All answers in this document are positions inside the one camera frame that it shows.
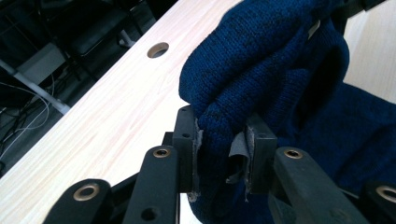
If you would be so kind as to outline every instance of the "wooden table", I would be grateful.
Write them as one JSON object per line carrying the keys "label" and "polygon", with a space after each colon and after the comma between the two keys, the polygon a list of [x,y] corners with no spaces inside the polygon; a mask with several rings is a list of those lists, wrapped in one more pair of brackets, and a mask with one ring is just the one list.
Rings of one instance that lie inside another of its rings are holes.
{"label": "wooden table", "polygon": [[[179,0],[0,180],[0,223],[40,223],[79,180],[115,185],[137,173],[186,104],[177,93],[182,65],[238,1]],[[388,1],[351,20],[346,82],[396,103],[394,11],[396,1]],[[149,58],[161,42],[169,50]]]}

